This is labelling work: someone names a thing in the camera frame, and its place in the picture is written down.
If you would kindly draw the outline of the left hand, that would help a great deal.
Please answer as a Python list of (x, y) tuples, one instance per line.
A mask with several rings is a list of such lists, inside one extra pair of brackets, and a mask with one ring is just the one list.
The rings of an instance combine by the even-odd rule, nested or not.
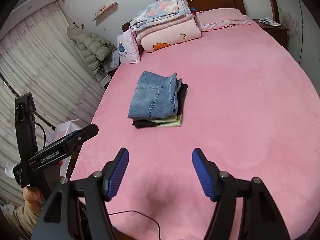
[[(44, 177), (52, 190), (55, 184), (60, 180), (60, 170), (63, 165), (63, 161), (58, 161), (55, 165), (48, 167), (44, 170)], [(42, 201), (41, 191), (34, 186), (27, 186), (23, 189), (23, 198), (25, 206), (27, 206), (33, 213), (39, 215), (42, 211), (40, 202)]]

